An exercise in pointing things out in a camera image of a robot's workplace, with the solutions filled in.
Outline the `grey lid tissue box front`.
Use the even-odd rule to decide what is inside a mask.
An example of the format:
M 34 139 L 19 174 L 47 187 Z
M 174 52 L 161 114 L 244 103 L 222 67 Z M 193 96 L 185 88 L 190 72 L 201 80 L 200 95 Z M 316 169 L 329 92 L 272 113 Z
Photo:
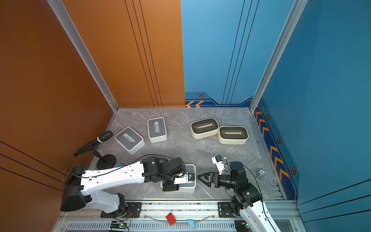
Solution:
M 180 174 L 183 173 L 193 173 L 195 176 L 195 181 L 192 183 L 187 183 L 187 184 L 181 184 L 179 185 L 179 190 L 178 191 L 166 191 L 166 194 L 193 194 L 195 192 L 196 188 L 196 167 L 193 164 L 186 164 L 185 165 L 185 171 L 182 173 L 179 173 L 177 176 L 180 176 Z

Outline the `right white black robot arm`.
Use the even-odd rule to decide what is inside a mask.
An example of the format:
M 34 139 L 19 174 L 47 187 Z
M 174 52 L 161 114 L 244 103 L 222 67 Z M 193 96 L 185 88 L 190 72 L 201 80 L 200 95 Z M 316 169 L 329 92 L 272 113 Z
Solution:
M 243 218 L 253 232 L 279 232 L 276 222 L 270 216 L 263 201 L 260 187 L 255 187 L 246 176 L 248 169 L 241 162 L 229 163 L 228 175 L 208 172 L 197 176 L 197 179 L 208 187 L 231 189 L 233 214 Z

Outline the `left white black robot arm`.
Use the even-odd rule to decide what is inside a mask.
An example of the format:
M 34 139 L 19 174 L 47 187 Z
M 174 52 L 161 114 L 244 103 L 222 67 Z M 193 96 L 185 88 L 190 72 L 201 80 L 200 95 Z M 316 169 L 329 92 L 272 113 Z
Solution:
M 192 183 L 194 179 L 195 175 L 186 171 L 182 158 L 146 155 L 141 161 L 104 170 L 85 170 L 77 166 L 67 178 L 60 210 L 72 212 L 92 208 L 117 217 L 126 212 L 125 197 L 121 193 L 107 193 L 105 189 L 161 182 L 163 191 L 179 191 L 181 184 Z

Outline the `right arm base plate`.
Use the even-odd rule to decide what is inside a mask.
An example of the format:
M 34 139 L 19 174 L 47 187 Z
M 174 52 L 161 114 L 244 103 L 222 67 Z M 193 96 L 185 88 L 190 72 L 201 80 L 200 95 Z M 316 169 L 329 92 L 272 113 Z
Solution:
M 239 218 L 239 207 L 233 202 L 218 202 L 218 216 L 220 218 Z

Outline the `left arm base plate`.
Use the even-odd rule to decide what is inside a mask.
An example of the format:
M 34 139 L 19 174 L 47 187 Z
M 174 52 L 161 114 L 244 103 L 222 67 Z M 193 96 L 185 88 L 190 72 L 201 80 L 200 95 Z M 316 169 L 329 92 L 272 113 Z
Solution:
M 142 203 L 141 202 L 129 202 L 125 203 L 123 209 L 119 208 L 117 211 L 113 213 L 105 213 L 104 211 L 101 212 L 101 218 L 139 218 L 140 213 L 142 210 Z

